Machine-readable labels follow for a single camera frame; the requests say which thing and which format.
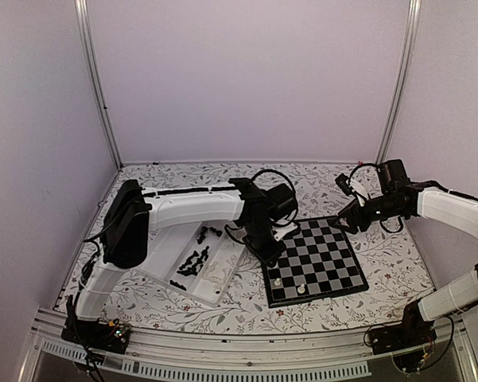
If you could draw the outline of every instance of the floral tablecloth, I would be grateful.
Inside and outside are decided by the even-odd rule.
[[[324,164],[127,166],[103,202],[103,211],[92,233],[102,227],[105,212],[127,179],[138,179],[141,185],[149,187],[187,187],[215,184],[231,177],[250,177],[262,168],[273,168],[292,179],[300,205],[298,217],[305,218],[334,215],[350,201],[337,188],[334,179],[342,172],[349,173],[353,167]],[[373,170],[366,167],[356,176],[368,190],[378,193]],[[257,183],[268,187],[280,181],[275,175],[266,174]],[[132,270],[121,278],[107,300],[102,318],[120,318],[145,328],[194,333],[321,332],[397,321],[409,301],[433,290],[422,258],[405,228],[400,233],[389,234],[373,224],[367,232],[348,235],[348,238],[366,275],[368,291],[268,309],[262,270],[258,260],[246,251],[219,307],[199,304]],[[88,245],[80,253],[67,285],[60,292],[56,310],[65,311],[64,301],[77,291],[81,268],[92,251]]]

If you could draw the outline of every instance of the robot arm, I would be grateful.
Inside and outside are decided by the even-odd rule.
[[[376,220],[420,216],[440,221],[478,239],[478,199],[444,189],[435,181],[412,182],[400,160],[369,166],[374,166],[379,175],[383,195],[370,198],[341,174],[336,183],[356,199],[340,211],[332,222],[334,227],[355,234],[359,230],[366,231]],[[407,305],[400,325],[371,330],[373,350],[385,353],[420,345],[428,337],[434,339],[434,320],[466,310],[477,302],[478,264],[447,286]]]
[[[263,172],[279,174],[275,170]],[[150,231],[200,221],[233,221],[245,229],[243,242],[251,252],[273,266],[286,249],[282,238],[298,228],[290,221],[282,224],[298,209],[293,184],[286,180],[290,187],[280,184],[268,190],[260,189],[249,178],[187,189],[143,189],[135,180],[124,182],[104,218],[102,231],[85,240],[99,239],[100,245],[96,245],[103,255],[92,257],[82,270],[78,295],[67,303],[68,321],[62,338],[76,343],[85,338],[88,346],[125,352],[127,337],[103,342],[103,333],[106,338],[113,337],[98,320],[120,277],[147,257]]]

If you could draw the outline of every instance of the white wall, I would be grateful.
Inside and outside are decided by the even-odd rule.
[[[478,1],[424,1],[390,158],[413,180],[478,196]],[[478,262],[478,243],[442,224],[410,222],[438,286]],[[476,309],[465,315],[478,356]]]
[[[374,159],[408,5],[89,2],[123,161]]]
[[[74,3],[0,2],[0,382],[57,296],[111,163]]]

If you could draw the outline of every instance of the floral pattern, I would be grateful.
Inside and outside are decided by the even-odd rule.
[[[342,194],[334,179],[349,173],[354,166],[323,164],[183,164],[127,166],[110,196],[103,202],[91,233],[103,225],[119,186],[127,179],[138,179],[141,185],[159,188],[210,185],[231,177],[250,177],[262,168],[285,173],[295,184],[299,200],[299,218],[336,214],[350,199]],[[379,193],[375,172],[364,167],[356,174],[372,195]],[[257,183],[269,187],[280,182],[275,175],[265,174]],[[388,222],[391,229],[397,221]],[[151,232],[150,239],[155,237]],[[403,307],[429,293],[433,284],[428,276],[410,234],[404,228],[389,234],[378,224],[367,232],[348,235],[369,290],[338,298],[315,300],[283,309],[268,309],[262,269],[248,251],[244,254],[223,300],[216,308],[202,305],[177,292],[156,284],[138,272],[128,271],[107,300],[102,319],[120,318],[131,324],[163,330],[195,333],[266,334],[308,333],[351,329],[360,326],[397,321]],[[62,303],[77,291],[82,266],[93,248],[85,246],[76,261],[68,284],[60,293],[56,309],[64,312]]]

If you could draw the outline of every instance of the checkered board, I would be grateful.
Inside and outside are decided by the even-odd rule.
[[[346,234],[329,227],[330,219],[331,216],[299,220],[301,231],[283,240],[286,250],[278,264],[262,265],[270,308],[368,289]],[[301,284],[305,284],[303,293],[297,291]]]

